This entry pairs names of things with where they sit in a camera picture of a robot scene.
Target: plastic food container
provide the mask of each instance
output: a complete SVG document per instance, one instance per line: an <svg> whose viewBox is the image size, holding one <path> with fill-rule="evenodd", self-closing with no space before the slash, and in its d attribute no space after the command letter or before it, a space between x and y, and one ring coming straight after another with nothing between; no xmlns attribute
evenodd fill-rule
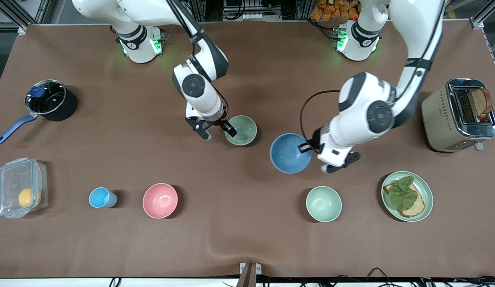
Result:
<svg viewBox="0 0 495 287"><path fill-rule="evenodd" d="M45 165L19 158L0 167L0 216L20 218L46 206Z"/></svg>

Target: silver toaster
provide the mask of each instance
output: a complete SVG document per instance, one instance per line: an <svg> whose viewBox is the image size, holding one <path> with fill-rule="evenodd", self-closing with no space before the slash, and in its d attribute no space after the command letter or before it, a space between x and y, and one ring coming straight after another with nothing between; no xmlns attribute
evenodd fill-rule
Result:
<svg viewBox="0 0 495 287"><path fill-rule="evenodd" d="M421 105L424 129L432 149L457 152L470 146L483 150L485 140L495 137L495 112L479 119L469 94L486 88L479 80L453 79Z"/></svg>

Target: blue lid knob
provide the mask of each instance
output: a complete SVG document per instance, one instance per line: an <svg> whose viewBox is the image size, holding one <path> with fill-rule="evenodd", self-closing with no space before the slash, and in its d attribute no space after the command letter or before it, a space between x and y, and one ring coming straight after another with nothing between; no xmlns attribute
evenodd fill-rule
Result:
<svg viewBox="0 0 495 287"><path fill-rule="evenodd" d="M29 95L32 98L40 98L41 96L44 96L45 94L45 87L42 85L40 86L33 86L31 89L29 89Z"/></svg>

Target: table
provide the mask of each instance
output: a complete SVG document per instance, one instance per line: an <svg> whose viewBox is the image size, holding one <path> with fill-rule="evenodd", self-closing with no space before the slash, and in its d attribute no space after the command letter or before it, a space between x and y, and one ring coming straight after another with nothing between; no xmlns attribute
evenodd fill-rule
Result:
<svg viewBox="0 0 495 287"><path fill-rule="evenodd" d="M300 174L280 173L268 151L299 132L311 94L338 89L368 71L396 83L404 42L388 22L374 54L351 62L305 22L204 25L230 61L214 82L231 106L259 126L250 147L233 147L220 129L204 142L184 120L185 101L171 84L173 67L191 53L181 28L162 58L135 64L106 26L29 26L18 36L0 82L0 133L27 111L31 85L58 79L79 99L63 122L41 118L0 146L0 166L20 157L47 165L49 206L18 220L0 217L0 277L216 276L261 263L269 276L495 275L495 139L485 151L442 154L426 147L420 108L406 126L355 147L362 159L332 175L314 158ZM444 38L420 101L452 78L481 80L494 97L495 67L482 31L444 22ZM304 128L338 112L337 95L315 98ZM413 171L434 193L432 213L400 222L384 209L382 180ZM174 216L149 218L144 192L166 182L180 204ZM338 191L343 211L332 223L306 214L306 193ZM93 209L95 187L118 194L115 208Z"/></svg>

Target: black pot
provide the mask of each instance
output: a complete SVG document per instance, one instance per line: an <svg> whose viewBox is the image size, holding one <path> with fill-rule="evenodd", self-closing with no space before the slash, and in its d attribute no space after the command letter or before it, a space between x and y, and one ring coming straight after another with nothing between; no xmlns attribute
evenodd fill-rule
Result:
<svg viewBox="0 0 495 287"><path fill-rule="evenodd" d="M29 90L25 98L25 106L29 110L29 114L16 120L0 136L0 145L12 136L20 126L35 120L37 116L43 116L54 122L69 118L78 107L78 99L61 82L43 80Z"/></svg>

